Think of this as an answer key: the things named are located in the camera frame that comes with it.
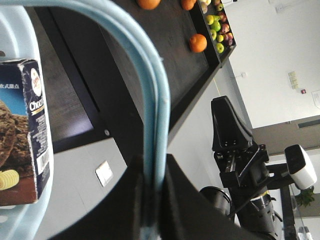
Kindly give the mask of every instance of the green apple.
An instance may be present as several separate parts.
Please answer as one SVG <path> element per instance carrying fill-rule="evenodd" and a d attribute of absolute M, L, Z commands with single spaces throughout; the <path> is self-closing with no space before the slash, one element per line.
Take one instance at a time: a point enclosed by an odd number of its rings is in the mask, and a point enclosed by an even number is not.
<path fill-rule="evenodd" d="M 210 29 L 212 39 L 215 40 L 217 38 L 217 32 L 214 29 Z"/>
<path fill-rule="evenodd" d="M 219 54 L 222 54 L 224 52 L 225 47 L 222 43 L 218 42 L 215 46 Z"/>
<path fill-rule="evenodd" d="M 213 15 L 207 15 L 207 16 L 205 17 L 205 20 L 206 20 L 206 23 L 207 23 L 208 25 L 212 25 L 212 24 L 214 23 L 214 21 L 215 21 L 215 18 L 214 18 Z"/>
<path fill-rule="evenodd" d="M 218 35 L 216 36 L 216 41 L 217 41 L 218 43 L 221 43 L 223 40 L 224 40 L 224 36 L 222 36 L 222 35 L 220 35 L 220 34 L 218 34 Z"/>
<path fill-rule="evenodd" d="M 220 25 L 220 22 L 218 21 L 214 21 L 212 24 L 211 24 L 211 29 L 215 30 L 216 32 L 218 32 L 220 29 L 221 29 L 221 25 Z"/>
<path fill-rule="evenodd" d="M 222 9 L 224 9 L 224 5 L 223 5 L 222 3 L 219 3 L 219 4 L 215 7 L 215 9 L 216 9 L 218 12 L 220 12 Z"/>

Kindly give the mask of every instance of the orange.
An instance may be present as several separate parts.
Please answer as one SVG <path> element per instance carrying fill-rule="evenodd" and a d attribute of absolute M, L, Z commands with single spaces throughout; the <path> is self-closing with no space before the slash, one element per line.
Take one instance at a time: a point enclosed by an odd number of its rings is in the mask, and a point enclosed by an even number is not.
<path fill-rule="evenodd" d="M 196 33 L 189 39 L 189 46 L 192 52 L 201 53 L 207 48 L 207 39 L 202 34 Z"/>
<path fill-rule="evenodd" d="M 181 0 L 181 7 L 184 9 L 184 10 L 191 10 L 195 3 L 196 3 L 197 0 Z"/>
<path fill-rule="evenodd" d="M 161 0 L 136 0 L 136 3 L 140 6 L 140 8 L 145 10 L 152 10 L 158 7 Z"/>

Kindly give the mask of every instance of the blue plastic handle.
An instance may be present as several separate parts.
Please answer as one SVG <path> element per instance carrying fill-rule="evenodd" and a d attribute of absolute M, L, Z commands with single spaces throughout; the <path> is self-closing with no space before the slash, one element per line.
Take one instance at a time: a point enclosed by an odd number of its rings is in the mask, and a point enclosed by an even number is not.
<path fill-rule="evenodd" d="M 110 0 L 0 0 L 0 5 L 71 9 L 99 23 L 120 43 L 136 69 L 142 88 L 144 182 L 160 195 L 165 176 L 170 91 L 162 59 L 140 25 Z M 154 235 L 146 233 L 141 237 L 150 239 Z"/>

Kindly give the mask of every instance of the white camera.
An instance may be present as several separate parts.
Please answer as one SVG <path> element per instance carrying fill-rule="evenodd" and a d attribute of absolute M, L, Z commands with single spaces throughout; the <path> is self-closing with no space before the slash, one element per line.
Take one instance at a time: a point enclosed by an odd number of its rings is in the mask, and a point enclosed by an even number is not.
<path fill-rule="evenodd" d="M 303 190 L 310 188 L 317 181 L 317 175 L 306 151 L 298 144 L 284 150 L 289 174 L 296 186 Z"/>

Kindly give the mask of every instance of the cookie box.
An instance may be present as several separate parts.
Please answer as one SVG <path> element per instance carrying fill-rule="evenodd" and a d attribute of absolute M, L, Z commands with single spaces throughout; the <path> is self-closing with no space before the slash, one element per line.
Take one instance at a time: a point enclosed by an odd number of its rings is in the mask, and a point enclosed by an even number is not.
<path fill-rule="evenodd" d="M 0 206 L 37 202 L 50 176 L 42 93 L 36 60 L 0 62 Z"/>

